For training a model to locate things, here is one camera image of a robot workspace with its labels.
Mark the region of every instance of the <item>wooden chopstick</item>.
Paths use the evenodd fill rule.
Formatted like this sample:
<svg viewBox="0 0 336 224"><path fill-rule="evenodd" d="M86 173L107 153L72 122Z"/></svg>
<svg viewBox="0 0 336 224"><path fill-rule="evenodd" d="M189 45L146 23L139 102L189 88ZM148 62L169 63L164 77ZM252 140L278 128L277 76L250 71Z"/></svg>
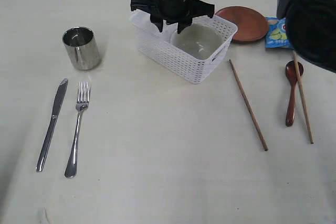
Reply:
<svg viewBox="0 0 336 224"><path fill-rule="evenodd" d="M313 136L311 133L311 128L310 128L310 123L309 123L309 117L308 117L308 110L307 110L307 105L306 105L306 99L305 99L305 95L303 92L303 86L302 86L302 81L301 81L301 75L300 75L300 70L299 70L299 64L298 64L298 57L295 51L293 51L293 58L294 58L294 63L295 63L295 71L296 71L296 76L298 78L298 82L299 82L299 89L300 89L300 94L301 94L301 102L302 102L302 106L303 106L303 112L305 113L305 119L306 119L306 125L307 125L307 129L308 129L308 134L309 134L309 140L310 143L313 144L314 140L313 140Z"/></svg>
<svg viewBox="0 0 336 224"><path fill-rule="evenodd" d="M245 103L246 103L246 107L247 107L247 109L248 109L248 112L250 113L251 118L252 118L252 121L253 121L253 123L254 123L254 126L256 127L256 130L257 130L257 132L258 132L258 135L259 135L261 144L263 145L264 150L265 150L265 152L266 152L266 151L268 151L268 147L267 147L266 141L265 141L265 139L264 139L264 136L263 136L263 134L261 133L261 130L260 130L260 127L259 127L258 122L257 122L257 120L256 120L256 117L254 116L253 111L252 111L252 109L251 109L251 106L250 106L250 104L249 104L249 102L248 102L248 100L247 100L247 97L246 97L246 95L245 95L243 86L241 85L241 82L240 82L240 80L239 80L239 78L238 78L238 75L237 75L237 72L236 72L236 70L235 70L235 67L233 66L233 63L232 63L231 60L230 60L229 62L230 62L230 65L231 65L233 74L235 75L235 78L236 78L238 87L239 87L239 89L240 89L240 92L241 92L241 94L242 94L242 96L243 96L243 98L244 98L244 101L245 101Z"/></svg>

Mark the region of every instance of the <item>basket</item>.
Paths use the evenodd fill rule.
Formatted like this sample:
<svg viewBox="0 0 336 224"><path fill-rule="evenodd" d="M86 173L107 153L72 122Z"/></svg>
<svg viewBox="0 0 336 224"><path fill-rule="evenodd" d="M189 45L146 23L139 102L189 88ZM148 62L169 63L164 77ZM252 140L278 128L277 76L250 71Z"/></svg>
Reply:
<svg viewBox="0 0 336 224"><path fill-rule="evenodd" d="M135 26L138 50L193 84L201 83L219 65L238 31L235 24L216 15L213 18L194 18L193 23L215 29L224 41L209 58L199 60L170 44L170 37L177 30L177 24L164 25L160 33L150 22L150 15L140 10L131 15L130 21Z"/></svg>

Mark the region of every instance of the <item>spoon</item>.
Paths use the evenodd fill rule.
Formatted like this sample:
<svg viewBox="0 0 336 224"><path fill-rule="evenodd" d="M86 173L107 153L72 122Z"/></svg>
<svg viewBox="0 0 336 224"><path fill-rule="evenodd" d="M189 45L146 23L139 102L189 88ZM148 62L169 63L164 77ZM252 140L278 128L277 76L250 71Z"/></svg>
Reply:
<svg viewBox="0 0 336 224"><path fill-rule="evenodd" d="M302 76L303 65L299 62L298 64L299 64L300 75ZM295 86L296 86L296 83L298 82L294 61L290 61L289 63L287 63L286 77L291 86L290 99L289 99L287 116L286 116L286 126L292 126L294 123L294 115L295 115Z"/></svg>

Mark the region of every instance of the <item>stainless steel cup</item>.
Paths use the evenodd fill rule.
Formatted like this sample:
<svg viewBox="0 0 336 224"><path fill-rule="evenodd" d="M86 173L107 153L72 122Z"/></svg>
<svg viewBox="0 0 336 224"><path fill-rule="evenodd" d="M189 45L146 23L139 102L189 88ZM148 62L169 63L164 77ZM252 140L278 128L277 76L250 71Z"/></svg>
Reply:
<svg viewBox="0 0 336 224"><path fill-rule="evenodd" d="M88 70L97 66L101 57L93 32L86 27L74 27L63 34L63 43L73 67Z"/></svg>

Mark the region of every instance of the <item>fork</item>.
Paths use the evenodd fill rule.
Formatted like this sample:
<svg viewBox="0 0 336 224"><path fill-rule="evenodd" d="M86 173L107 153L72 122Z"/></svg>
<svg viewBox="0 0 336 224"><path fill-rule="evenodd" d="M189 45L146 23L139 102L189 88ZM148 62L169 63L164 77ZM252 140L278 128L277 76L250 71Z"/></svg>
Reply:
<svg viewBox="0 0 336 224"><path fill-rule="evenodd" d="M89 88L89 83L87 81L78 83L78 97L76 103L76 110L78 111L77 123L68 165L64 173L64 176L66 176L67 178L75 177L77 173L77 156L78 156L80 123L82 120L83 112L89 107L90 93L91 93L91 87Z"/></svg>

